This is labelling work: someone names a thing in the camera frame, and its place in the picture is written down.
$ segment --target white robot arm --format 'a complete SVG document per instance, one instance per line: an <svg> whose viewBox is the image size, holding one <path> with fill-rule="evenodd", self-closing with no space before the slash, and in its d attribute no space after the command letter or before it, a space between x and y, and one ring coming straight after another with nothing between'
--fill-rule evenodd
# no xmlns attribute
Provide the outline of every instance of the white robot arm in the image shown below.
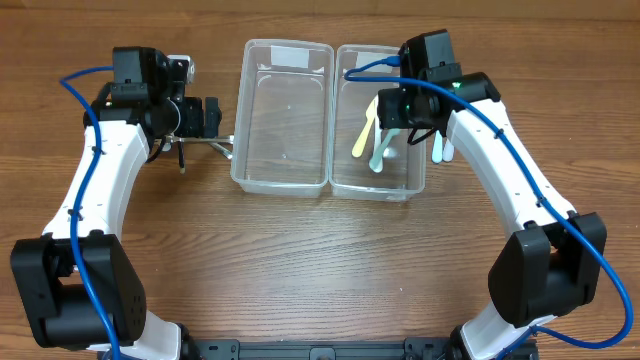
<svg viewBox="0 0 640 360"><path fill-rule="evenodd" d="M120 240L133 183L156 139L182 141L217 137L221 113L216 98L185 97L194 77L188 56L166 57L151 48L114 48L114 82L91 108L101 144L85 113L85 144L69 191L38 239L20 240L11 266L34 338L43 347L107 352L111 344L83 285L62 285L76 265L70 246L73 204L95 151L101 156L82 198L78 244L95 293L113 323L120 353L149 360L200 360L188 330L147 310L144 288Z"/></svg>
<svg viewBox="0 0 640 360"><path fill-rule="evenodd" d="M472 105L504 129L504 134L526 162L536 183L544 187L549 201L561 213L567 214L568 218L568 214L575 209L551 186L526 151L509 122L502 101L493 102L491 99L486 99L474 102ZM480 179L498 212L507 238L514 232L524 230L525 223L533 221L543 226L556 221L544 208L536 206L537 199L504 144L497 140L493 131L469 110L451 114L447 138L467 159ZM500 351L522 336L530 326L543 325L555 318L554 315L543 316L526 326L516 328L506 322L493 302L490 302L480 315L462 326L461 336L471 359L493 359Z"/></svg>

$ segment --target empty plastic container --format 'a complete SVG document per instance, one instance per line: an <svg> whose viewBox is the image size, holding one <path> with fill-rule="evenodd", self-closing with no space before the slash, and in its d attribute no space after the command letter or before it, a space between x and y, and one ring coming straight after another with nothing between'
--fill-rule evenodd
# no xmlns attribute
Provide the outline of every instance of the empty plastic container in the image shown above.
<svg viewBox="0 0 640 360"><path fill-rule="evenodd" d="M391 83L364 83L344 80L344 73L372 61L395 55L398 48L370 45L343 45L338 49L335 79L335 118L331 129L329 182L335 196L352 199L406 201L425 186L426 142L409 146L408 130L395 136L385 152L383 170L369 168L373 153L374 127L364 153L354 158L351 150L365 125L365 112L378 90L397 86ZM356 76L399 76L398 68L375 66ZM382 139L387 131L382 132Z"/></svg>
<svg viewBox="0 0 640 360"><path fill-rule="evenodd" d="M329 45L247 42L231 165L245 191L320 195L328 180L333 65Z"/></svg>

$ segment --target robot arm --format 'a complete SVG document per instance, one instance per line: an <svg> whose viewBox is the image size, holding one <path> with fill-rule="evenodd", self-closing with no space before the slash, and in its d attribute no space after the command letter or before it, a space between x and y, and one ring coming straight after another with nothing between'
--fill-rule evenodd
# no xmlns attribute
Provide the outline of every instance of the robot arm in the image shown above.
<svg viewBox="0 0 640 360"><path fill-rule="evenodd" d="M565 214L565 218L570 212L575 212L573 206L551 186L518 139L502 101L486 99L473 105L503 129L554 207ZM447 138L462 153L489 194L506 237L523 230L525 223L530 221L539 226L556 221L548 211L536 205L538 199L509 151L475 115L468 110L453 112L447 126Z"/></svg>
<svg viewBox="0 0 640 360"><path fill-rule="evenodd" d="M489 78L483 73L462 75L446 30L410 39L397 59L384 61L399 66L401 77L409 80L398 81L400 88L379 91L381 127L435 129L446 135L489 194L508 240L489 273L491 302L478 317L453 331L446 359L492 359L528 334L530 327L591 302L599 263L541 206L542 199L533 194L495 129L444 96L447 91L444 95L430 92L422 85L425 81L435 83L491 119L520 155L546 200L602 254L606 241L604 224L595 213L578 215L551 186L516 136L500 94ZM348 72L345 78L354 80L349 75Z"/></svg>
<svg viewBox="0 0 640 360"><path fill-rule="evenodd" d="M63 285L58 280L74 271L73 203L94 151L101 151L78 213L78 243L94 291L116 329L121 353L136 359L199 359L186 328L147 311L144 288L120 240L133 183L155 140L216 137L221 117L217 99L207 99L207 105L215 108L207 109L205 119L202 100L184 96L195 72L188 56L166 57L151 48L114 48L113 62L114 82L105 85L91 104L102 143L96 146L95 129L85 113L84 151L65 200L42 237L16 243L11 267L40 346L110 348L83 285Z"/></svg>
<svg viewBox="0 0 640 360"><path fill-rule="evenodd" d="M91 231L114 234L122 239L122 222L129 203L133 182L149 155L149 143L140 124L130 125L125 120L103 121L102 151L100 159L82 201L78 223L78 236L87 237ZM73 177L67 196L43 234L52 239L69 239L69 211L73 207L78 187L93 158L95 135L92 127L85 129L85 144L80 164Z"/></svg>
<svg viewBox="0 0 640 360"><path fill-rule="evenodd" d="M545 195L566 218L575 212L571 204L551 186L529 153L516 136L506 108L501 101L481 100L473 105L504 130L504 134L516 147L536 183L544 188ZM471 165L489 194L508 238L514 232L525 229L525 224L539 226L555 223L555 219L542 207L530 190L524 175L504 144L496 139L493 131L468 110L453 112L449 118L447 138ZM546 324L556 316L546 315L516 328L505 321L493 302L473 320L459 329L459 336L470 359L494 358L500 351L514 343L530 326Z"/></svg>

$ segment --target black metal frame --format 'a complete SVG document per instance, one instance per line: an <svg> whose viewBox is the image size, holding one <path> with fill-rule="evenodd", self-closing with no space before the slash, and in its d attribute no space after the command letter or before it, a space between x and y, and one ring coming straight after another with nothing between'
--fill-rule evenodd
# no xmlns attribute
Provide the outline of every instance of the black metal frame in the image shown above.
<svg viewBox="0 0 640 360"><path fill-rule="evenodd" d="M202 360L443 360L448 338L411 337L404 341L196 341ZM539 360L535 341L505 359Z"/></svg>

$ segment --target wood grain surface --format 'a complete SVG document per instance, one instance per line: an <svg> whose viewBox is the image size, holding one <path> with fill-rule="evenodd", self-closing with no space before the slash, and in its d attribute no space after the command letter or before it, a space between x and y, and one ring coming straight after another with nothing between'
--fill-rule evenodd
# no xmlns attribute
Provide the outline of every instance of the wood grain surface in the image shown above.
<svg viewBox="0 0 640 360"><path fill-rule="evenodd" d="M523 143L554 186L608 228L606 256L640 305L640 24L453 17L294 16L148 11L0 10L0 358L92 359L35 344L8 259L39 236L80 159L82 109L63 75L144 45L197 62L194 96L217 96L233 131L243 47L252 38L398 46L448 28L465 72L503 94ZM94 96L107 74L79 79ZM487 272L505 239L459 154L427 168L406 204L245 194L206 145L145 166L123 245L148 306L198 338L400 340L448 336L486 305ZM601 275L594 302L552 324L581 339L620 328ZM539 336L544 359L639 359L640 333L584 351Z"/></svg>
<svg viewBox="0 0 640 360"><path fill-rule="evenodd" d="M30 9L640 20L640 0L0 0Z"/></svg>
<svg viewBox="0 0 640 360"><path fill-rule="evenodd" d="M0 8L24 8L22 0L0 0Z"/></svg>

